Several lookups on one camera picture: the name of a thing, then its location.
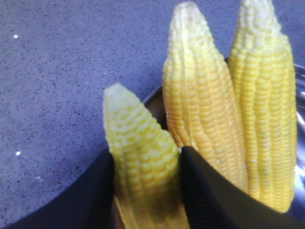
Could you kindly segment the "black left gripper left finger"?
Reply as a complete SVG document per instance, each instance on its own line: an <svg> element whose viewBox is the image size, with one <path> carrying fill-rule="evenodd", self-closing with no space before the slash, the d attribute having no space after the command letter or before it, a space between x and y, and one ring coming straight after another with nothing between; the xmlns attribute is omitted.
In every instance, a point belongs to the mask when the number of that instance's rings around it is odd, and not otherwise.
<svg viewBox="0 0 305 229"><path fill-rule="evenodd" d="M103 150L70 187L8 228L113 229L113 175L113 158Z"/></svg>

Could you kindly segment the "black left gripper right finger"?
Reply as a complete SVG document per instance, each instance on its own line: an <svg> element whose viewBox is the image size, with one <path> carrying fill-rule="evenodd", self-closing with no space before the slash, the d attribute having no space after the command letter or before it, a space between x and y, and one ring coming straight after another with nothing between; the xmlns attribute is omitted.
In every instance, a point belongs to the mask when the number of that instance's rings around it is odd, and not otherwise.
<svg viewBox="0 0 305 229"><path fill-rule="evenodd" d="M191 146L181 152L182 194L193 229L303 229L305 224L256 201Z"/></svg>

